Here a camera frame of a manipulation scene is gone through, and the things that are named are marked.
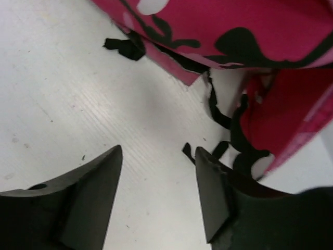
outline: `fabric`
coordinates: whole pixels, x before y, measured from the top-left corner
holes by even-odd
[[[210,68],[282,69],[269,85],[252,76],[231,117],[208,77],[209,115],[230,131],[213,154],[229,167],[258,179],[333,116],[331,0],[93,1],[132,41],[112,48],[130,59],[146,54],[186,85]],[[195,161],[189,144],[183,152]]]
[[[220,112],[213,115],[229,130],[230,141],[221,141],[212,155],[256,180],[281,165],[333,118],[333,69],[283,69],[267,87],[266,75],[251,76],[230,123],[219,122],[227,119]],[[208,102],[215,100],[213,86]],[[210,108],[212,113],[218,109]],[[195,162],[188,143],[183,153]]]
[[[116,23],[209,67],[303,68],[333,62],[333,13],[326,0],[94,2]]]

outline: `white surface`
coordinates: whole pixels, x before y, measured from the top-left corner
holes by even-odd
[[[195,170],[181,153],[186,141],[211,150],[220,140],[201,80],[187,88],[147,58],[104,50],[104,38],[122,35],[87,1],[2,0],[0,14],[0,190],[28,188],[121,144],[105,249],[210,249]],[[240,74],[224,71],[221,82]],[[323,143],[314,143],[265,184],[333,184]],[[294,175],[283,172],[291,166]]]
[[[331,122],[322,132],[322,140],[333,161],[333,122]]]

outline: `black fabric scrap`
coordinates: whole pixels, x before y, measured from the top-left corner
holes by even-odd
[[[118,50],[118,53],[128,59],[138,61],[145,53],[141,51],[131,40],[119,40],[106,38],[103,45],[109,50]]]
[[[143,53],[146,53],[145,44],[142,41],[142,37],[139,33],[132,30],[130,33],[125,35],[128,36],[128,38],[134,43],[136,47],[138,47],[138,49],[140,49]]]
[[[195,160],[194,160],[194,158],[192,157],[192,154],[191,154],[191,145],[190,145],[188,142],[184,145],[182,152],[184,153],[184,155],[187,156],[187,158],[188,158],[193,164],[195,164]]]

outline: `red fabric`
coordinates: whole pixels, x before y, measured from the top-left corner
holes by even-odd
[[[256,149],[267,149],[275,155],[269,170],[277,161],[281,163],[288,145],[312,137],[331,120],[332,83],[332,69],[281,70],[260,104],[255,96],[264,95],[266,90],[258,78],[249,82],[249,108],[241,118],[241,126]]]

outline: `black strap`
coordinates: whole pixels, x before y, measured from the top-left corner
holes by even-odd
[[[216,159],[220,159],[224,153],[227,151],[229,147],[229,143],[227,141],[221,141],[216,148],[213,150],[212,155],[216,158]]]
[[[140,50],[131,40],[106,38],[103,47],[109,50],[117,49],[120,55],[134,61],[138,61],[145,55],[145,53]]]
[[[187,142],[185,143],[182,152],[187,156],[187,158],[193,163],[195,164],[195,160],[192,157],[192,153],[191,153],[191,145]]]
[[[210,71],[207,71],[207,77],[208,77],[208,82],[212,86],[212,91],[210,93],[210,97],[208,98],[209,110],[212,115],[212,118],[214,121],[216,121],[218,124],[220,124],[225,129],[230,129],[231,118],[222,114],[220,112],[219,108],[216,106],[217,105],[216,92],[215,92],[215,88],[213,85]]]

